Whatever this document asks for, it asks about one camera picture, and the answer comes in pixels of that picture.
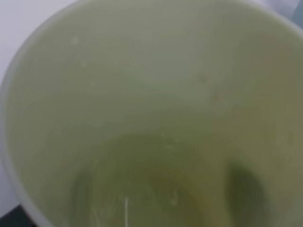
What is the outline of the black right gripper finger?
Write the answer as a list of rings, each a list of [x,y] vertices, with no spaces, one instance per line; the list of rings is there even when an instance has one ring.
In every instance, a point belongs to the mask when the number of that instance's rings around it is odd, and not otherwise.
[[[0,218],[0,227],[37,227],[19,205]]]

